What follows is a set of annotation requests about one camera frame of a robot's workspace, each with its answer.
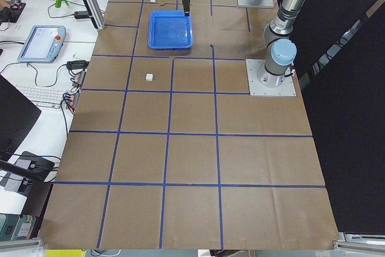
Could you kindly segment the blue plastic tray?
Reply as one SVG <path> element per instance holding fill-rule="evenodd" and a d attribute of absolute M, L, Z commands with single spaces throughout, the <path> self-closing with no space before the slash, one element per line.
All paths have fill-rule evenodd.
<path fill-rule="evenodd" d="M 148 46 L 152 49 L 189 49 L 192 34 L 191 16 L 181 10 L 155 10 L 149 15 Z"/>

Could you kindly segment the black power adapter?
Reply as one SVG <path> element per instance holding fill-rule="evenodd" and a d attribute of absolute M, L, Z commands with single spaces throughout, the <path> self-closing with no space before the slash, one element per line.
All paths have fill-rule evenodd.
<path fill-rule="evenodd" d="M 73 16 L 75 19 L 87 19 L 89 18 L 89 13 L 87 11 L 75 11 Z"/>

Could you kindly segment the grey teach pendant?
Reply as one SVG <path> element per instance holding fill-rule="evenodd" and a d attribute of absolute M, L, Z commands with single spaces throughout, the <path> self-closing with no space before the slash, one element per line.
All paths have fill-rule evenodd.
<path fill-rule="evenodd" d="M 19 62 L 52 63 L 57 58 L 65 38 L 65 26 L 34 25 L 17 60 Z"/>

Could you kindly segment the white keyboard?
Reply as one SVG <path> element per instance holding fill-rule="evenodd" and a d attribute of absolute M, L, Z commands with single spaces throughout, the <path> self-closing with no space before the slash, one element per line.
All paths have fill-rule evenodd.
<path fill-rule="evenodd" d="M 57 110 L 66 90 L 16 84 L 15 87 L 39 108 Z"/>

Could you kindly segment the black monitor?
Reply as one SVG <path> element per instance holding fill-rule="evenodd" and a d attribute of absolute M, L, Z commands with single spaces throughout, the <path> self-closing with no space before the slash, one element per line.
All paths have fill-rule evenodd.
<path fill-rule="evenodd" d="M 1 76 L 1 160 L 8 161 L 41 115 L 14 85 Z"/>

